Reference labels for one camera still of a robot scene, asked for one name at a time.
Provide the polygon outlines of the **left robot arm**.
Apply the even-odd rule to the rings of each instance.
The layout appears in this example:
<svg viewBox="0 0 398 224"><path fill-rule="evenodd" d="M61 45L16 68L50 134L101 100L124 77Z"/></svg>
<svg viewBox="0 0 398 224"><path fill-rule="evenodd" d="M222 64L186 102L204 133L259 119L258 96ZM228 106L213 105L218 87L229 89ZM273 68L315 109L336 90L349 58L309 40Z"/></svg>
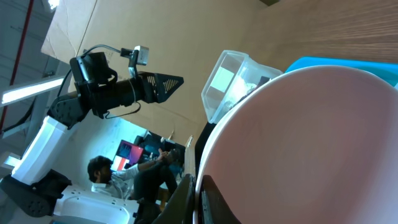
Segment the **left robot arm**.
<svg viewBox="0 0 398 224"><path fill-rule="evenodd" d="M103 52L87 50L70 60L76 90L56 97L21 161L1 180L1 190L28 216L131 222L129 204L76 191L71 180L52 169L72 128L89 112L104 119L119 106L163 103L184 83L182 77L137 71L147 63L146 50L121 49L119 54L129 60L127 80L118 80Z"/></svg>

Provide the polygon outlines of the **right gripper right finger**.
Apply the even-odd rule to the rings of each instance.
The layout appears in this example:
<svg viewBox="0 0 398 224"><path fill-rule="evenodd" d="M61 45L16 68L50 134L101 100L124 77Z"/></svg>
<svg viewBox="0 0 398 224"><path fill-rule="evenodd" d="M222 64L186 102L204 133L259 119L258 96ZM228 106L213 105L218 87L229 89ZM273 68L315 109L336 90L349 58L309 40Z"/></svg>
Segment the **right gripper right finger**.
<svg viewBox="0 0 398 224"><path fill-rule="evenodd" d="M241 224L210 175L203 176L198 211L201 224Z"/></svg>

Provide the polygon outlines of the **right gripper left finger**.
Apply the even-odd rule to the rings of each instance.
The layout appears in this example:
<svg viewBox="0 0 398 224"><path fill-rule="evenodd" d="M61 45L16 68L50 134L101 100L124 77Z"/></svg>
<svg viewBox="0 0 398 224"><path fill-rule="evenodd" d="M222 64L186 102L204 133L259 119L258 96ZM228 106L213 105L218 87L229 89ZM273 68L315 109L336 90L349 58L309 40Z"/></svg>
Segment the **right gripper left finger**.
<svg viewBox="0 0 398 224"><path fill-rule="evenodd" d="M160 215L152 224L192 224L195 206L195 178L186 174Z"/></svg>

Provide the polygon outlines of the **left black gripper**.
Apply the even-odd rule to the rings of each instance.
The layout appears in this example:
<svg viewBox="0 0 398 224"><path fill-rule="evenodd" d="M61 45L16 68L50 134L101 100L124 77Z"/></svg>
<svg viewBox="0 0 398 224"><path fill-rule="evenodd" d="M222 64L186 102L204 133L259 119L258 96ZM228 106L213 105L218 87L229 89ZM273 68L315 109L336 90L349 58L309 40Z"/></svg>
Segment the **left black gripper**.
<svg viewBox="0 0 398 224"><path fill-rule="evenodd" d="M141 100L163 103L184 83L183 77L151 72L139 72L140 80L119 80L103 52L74 57L70 66L81 110L85 113L91 110L100 118L111 109Z"/></svg>

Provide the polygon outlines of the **small pink plate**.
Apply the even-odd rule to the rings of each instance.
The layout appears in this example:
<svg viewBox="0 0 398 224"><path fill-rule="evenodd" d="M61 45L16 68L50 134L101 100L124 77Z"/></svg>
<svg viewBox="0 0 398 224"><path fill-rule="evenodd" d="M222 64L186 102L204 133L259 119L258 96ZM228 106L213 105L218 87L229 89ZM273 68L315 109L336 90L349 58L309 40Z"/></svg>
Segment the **small pink plate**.
<svg viewBox="0 0 398 224"><path fill-rule="evenodd" d="M242 223L396 223L397 90L349 67L285 73L217 124L206 176Z"/></svg>

